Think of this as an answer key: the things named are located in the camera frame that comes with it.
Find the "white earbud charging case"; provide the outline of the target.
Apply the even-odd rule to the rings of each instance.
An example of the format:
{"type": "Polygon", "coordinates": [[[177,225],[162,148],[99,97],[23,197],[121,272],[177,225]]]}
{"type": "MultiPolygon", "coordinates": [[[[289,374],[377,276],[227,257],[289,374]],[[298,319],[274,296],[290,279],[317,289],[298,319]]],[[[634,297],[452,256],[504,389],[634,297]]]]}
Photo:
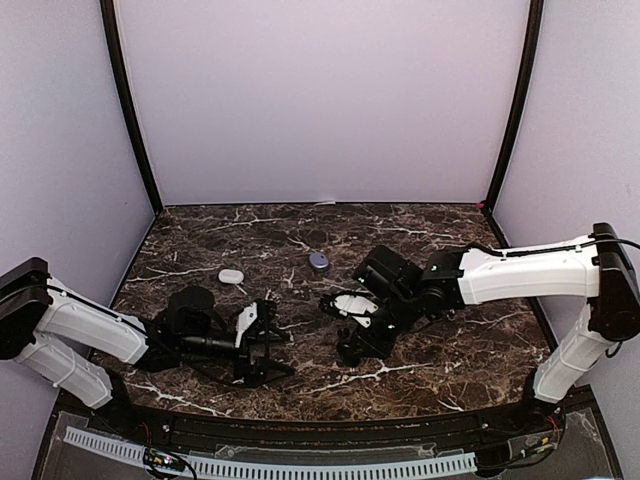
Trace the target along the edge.
{"type": "Polygon", "coordinates": [[[237,269],[222,269],[218,272],[218,280],[223,284],[238,285],[244,278],[244,273],[237,269]]]}

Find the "black earbud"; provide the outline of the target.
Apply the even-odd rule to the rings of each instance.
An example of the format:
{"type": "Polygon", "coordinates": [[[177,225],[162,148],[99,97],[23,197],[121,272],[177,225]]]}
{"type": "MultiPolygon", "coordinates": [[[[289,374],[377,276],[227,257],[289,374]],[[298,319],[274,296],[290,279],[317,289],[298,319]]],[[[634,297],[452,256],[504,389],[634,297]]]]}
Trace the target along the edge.
{"type": "Polygon", "coordinates": [[[338,337],[341,341],[345,341],[350,337],[350,330],[348,328],[338,331],[338,337]]]}

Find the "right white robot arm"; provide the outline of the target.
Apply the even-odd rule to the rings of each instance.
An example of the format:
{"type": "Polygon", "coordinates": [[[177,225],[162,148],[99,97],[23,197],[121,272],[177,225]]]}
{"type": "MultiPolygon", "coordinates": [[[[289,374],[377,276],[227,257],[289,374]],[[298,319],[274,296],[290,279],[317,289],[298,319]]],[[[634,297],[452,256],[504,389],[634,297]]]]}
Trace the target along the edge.
{"type": "Polygon", "coordinates": [[[477,243],[435,251],[420,267],[386,246],[373,248],[353,274],[364,292],[322,299],[321,308],[356,322],[337,350],[356,366],[387,358],[396,338],[421,319],[512,298],[575,296],[585,303],[570,332],[530,376],[524,401],[510,413],[521,434],[534,432],[580,377],[615,344],[639,333],[639,286],[619,238],[607,223],[587,236],[548,245],[491,249],[477,243]]]}

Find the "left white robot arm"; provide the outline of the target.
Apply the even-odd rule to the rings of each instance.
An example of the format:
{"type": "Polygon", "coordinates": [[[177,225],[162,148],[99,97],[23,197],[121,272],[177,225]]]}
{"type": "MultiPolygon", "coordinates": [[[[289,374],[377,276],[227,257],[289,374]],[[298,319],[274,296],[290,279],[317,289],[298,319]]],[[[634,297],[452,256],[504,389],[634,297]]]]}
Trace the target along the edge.
{"type": "Polygon", "coordinates": [[[273,322],[277,306],[255,300],[230,326],[215,297],[200,286],[172,294],[153,320],[126,315],[67,288],[32,257],[1,276],[1,357],[39,373],[91,409],[120,436],[141,427],[140,412],[117,397],[115,375],[80,356],[72,342],[106,353],[137,370],[157,373],[187,366],[211,379],[207,363],[228,361],[227,385],[256,388],[294,374],[270,355],[286,334],[273,322]]]}

